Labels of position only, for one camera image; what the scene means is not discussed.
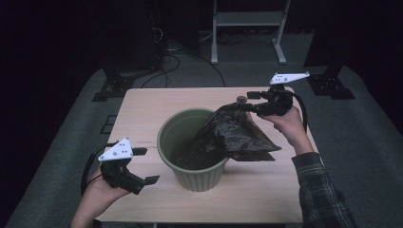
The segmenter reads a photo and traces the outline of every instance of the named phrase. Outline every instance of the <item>crumpled plastic bag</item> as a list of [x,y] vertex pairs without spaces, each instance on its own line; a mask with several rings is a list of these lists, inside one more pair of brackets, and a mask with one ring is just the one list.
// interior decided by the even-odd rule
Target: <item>crumpled plastic bag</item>
[[250,113],[237,103],[220,107],[190,142],[173,157],[173,162],[188,170],[205,169],[231,158],[237,162],[274,161],[269,152],[280,150],[253,122]]

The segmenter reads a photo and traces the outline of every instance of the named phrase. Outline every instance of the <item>shirt sleeve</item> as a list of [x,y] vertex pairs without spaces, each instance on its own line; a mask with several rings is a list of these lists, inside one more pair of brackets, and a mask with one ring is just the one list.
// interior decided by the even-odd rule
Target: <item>shirt sleeve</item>
[[292,160],[300,187],[303,227],[356,227],[342,193],[335,188],[319,154],[301,154]]

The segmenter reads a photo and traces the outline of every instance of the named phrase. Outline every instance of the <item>hand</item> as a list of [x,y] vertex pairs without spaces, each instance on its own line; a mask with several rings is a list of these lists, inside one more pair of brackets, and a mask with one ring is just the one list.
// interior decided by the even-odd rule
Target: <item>hand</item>
[[314,151],[303,127],[299,110],[296,107],[291,107],[283,116],[272,115],[260,117],[274,124],[274,128],[281,132],[288,143],[295,148],[296,154]]
[[99,217],[114,201],[129,194],[122,188],[112,188],[101,175],[101,169],[92,175],[92,182],[88,184],[80,201],[71,228],[92,227],[94,219]]

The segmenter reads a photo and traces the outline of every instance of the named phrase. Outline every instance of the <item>dark background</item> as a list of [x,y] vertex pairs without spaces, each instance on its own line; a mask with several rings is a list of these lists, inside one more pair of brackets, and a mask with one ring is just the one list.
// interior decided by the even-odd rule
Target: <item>dark background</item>
[[[120,59],[124,56],[125,61],[135,62],[136,66],[156,64],[155,51],[159,47],[153,47],[153,41],[149,40],[156,35],[151,25],[161,25],[168,35],[183,36],[172,28],[177,19],[172,18],[169,8],[193,15],[189,21],[196,28],[211,29],[212,1],[113,2],[126,6],[126,12],[120,16],[128,15],[130,8],[135,11],[129,13],[131,19],[136,17],[132,21],[133,29],[125,30],[122,18],[114,17],[113,11],[95,10],[91,2],[1,1],[1,139],[6,147],[0,153],[0,226],[7,222],[24,195],[82,87],[103,67],[105,58],[124,62]],[[268,1],[258,0],[219,2],[221,10],[258,10],[261,6],[276,10],[283,4],[274,1],[270,5]],[[157,17],[145,18],[148,14],[140,10],[141,6],[152,9]],[[120,11],[119,4],[104,7],[104,10]],[[402,111],[396,107],[402,98],[398,92],[403,66],[402,10],[402,3],[393,0],[356,0],[342,4],[333,0],[293,1],[286,25],[286,32],[315,31],[307,65],[327,66],[338,62],[351,67],[400,130]],[[143,41],[150,48],[141,49],[135,46],[141,41],[123,39],[127,37],[134,40],[147,37]],[[191,41],[194,37],[188,37],[187,42],[194,42]],[[145,56],[149,61],[140,63],[136,56]]]

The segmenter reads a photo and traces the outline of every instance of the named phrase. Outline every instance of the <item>gray carpet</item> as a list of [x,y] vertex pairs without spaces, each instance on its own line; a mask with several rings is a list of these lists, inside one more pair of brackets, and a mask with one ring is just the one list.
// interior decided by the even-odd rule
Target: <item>gray carpet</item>
[[[275,72],[324,70],[324,67],[302,67],[312,34],[284,34],[281,45],[287,58],[285,66],[278,63],[267,36],[247,38],[235,46],[219,46],[216,68],[226,86],[268,86]],[[179,47],[180,44],[175,44],[171,48]],[[209,54],[209,46],[201,47],[202,57],[209,59]],[[168,87],[223,86],[219,73],[203,59],[189,54],[175,56],[181,64],[167,74],[169,78],[157,77],[144,87],[165,87],[167,82]],[[176,64],[175,58],[164,57],[165,70]],[[161,72],[138,79],[133,87],[141,86],[157,73]],[[344,67],[339,78],[356,99],[317,97],[306,80],[288,86],[304,101],[308,125],[323,162],[344,193],[358,226],[403,227],[403,137],[358,75]],[[68,227],[80,200],[80,179],[86,160],[107,142],[108,135],[100,134],[101,129],[108,115],[118,114],[123,100],[91,102],[105,79],[101,69],[95,72],[77,97],[8,227]],[[105,227],[136,225],[105,223]]]

